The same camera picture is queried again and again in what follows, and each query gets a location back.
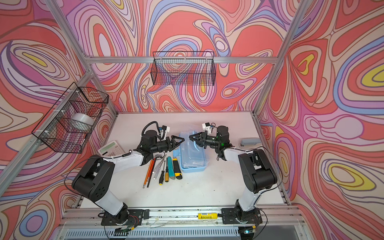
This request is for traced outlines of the blue plastic tool box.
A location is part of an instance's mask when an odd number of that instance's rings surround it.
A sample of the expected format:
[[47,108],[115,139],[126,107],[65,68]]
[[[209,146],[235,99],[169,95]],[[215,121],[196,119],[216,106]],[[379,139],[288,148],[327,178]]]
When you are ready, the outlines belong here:
[[209,163],[205,149],[189,139],[190,135],[196,133],[196,131],[181,132],[179,137],[184,138],[185,141],[176,150],[173,150],[173,156],[178,160],[183,173],[202,172]]

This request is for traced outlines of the teal utility knife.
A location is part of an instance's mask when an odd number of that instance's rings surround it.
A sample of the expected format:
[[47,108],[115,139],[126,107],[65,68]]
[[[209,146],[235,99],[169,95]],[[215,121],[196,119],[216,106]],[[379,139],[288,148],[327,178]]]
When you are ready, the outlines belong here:
[[167,165],[168,165],[168,173],[169,173],[169,178],[171,180],[175,180],[175,172],[174,172],[174,167],[173,167],[173,159],[172,157],[167,157]]

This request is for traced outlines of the orange handled hex key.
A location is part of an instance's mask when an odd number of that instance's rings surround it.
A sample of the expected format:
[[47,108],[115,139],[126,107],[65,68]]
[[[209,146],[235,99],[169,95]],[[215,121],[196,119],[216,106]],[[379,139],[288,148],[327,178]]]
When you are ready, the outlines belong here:
[[149,163],[149,168],[148,168],[148,171],[147,171],[145,180],[144,180],[143,189],[146,187],[147,182],[148,182],[149,179],[150,179],[151,173],[152,173],[152,171],[153,171],[154,164],[155,164],[155,159],[152,159],[152,160],[150,161],[150,163]]

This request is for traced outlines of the red handled hex key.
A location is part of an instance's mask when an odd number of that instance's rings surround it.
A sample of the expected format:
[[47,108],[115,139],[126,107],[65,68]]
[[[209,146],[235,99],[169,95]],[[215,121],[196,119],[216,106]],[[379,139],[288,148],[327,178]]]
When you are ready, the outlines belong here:
[[150,182],[151,182],[151,179],[152,179],[152,175],[154,173],[154,169],[155,169],[155,165],[156,165],[156,161],[160,160],[162,157],[160,155],[156,155],[154,157],[154,159],[152,160],[152,165],[151,165],[151,168],[150,168],[150,175],[149,175],[149,178],[148,178],[148,181],[147,181],[147,185],[146,187],[149,188],[149,185],[150,185]]

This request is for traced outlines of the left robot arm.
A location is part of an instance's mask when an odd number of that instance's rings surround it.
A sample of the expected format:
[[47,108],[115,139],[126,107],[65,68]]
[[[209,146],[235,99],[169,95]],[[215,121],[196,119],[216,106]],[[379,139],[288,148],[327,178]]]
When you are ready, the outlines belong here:
[[72,181],[73,190],[102,208],[105,216],[112,218],[115,225],[126,224],[130,217],[128,207],[109,190],[112,176],[129,168],[146,165],[156,153],[172,152],[185,141],[173,135],[167,137],[167,132],[166,126],[156,131],[142,131],[136,149],[118,157],[90,157]]

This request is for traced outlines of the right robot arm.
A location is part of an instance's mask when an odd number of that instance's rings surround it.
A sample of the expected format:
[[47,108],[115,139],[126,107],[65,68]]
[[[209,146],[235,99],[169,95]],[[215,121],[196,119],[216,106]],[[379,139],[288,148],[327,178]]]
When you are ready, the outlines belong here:
[[235,148],[230,142],[229,128],[226,126],[216,127],[216,135],[210,136],[208,130],[189,136],[190,141],[199,147],[210,147],[215,150],[217,157],[227,162],[238,163],[241,168],[245,183],[242,196],[236,200],[233,208],[223,208],[221,217],[224,224],[262,223],[260,210],[257,203],[262,194],[272,189],[278,182],[265,151],[254,149],[251,151]]

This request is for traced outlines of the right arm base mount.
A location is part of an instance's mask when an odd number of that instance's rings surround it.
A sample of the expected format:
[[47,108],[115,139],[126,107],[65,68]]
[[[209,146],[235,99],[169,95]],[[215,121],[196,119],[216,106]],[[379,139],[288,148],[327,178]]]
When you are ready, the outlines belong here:
[[263,222],[260,210],[253,209],[245,212],[238,207],[222,208],[221,218],[225,225],[252,224],[258,226]]

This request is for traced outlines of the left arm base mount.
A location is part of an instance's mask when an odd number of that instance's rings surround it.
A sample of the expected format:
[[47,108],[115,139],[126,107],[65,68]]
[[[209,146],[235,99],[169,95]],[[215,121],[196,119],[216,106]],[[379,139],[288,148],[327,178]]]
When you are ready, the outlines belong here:
[[140,226],[150,217],[149,209],[122,209],[116,216],[106,212],[102,216],[102,226]]

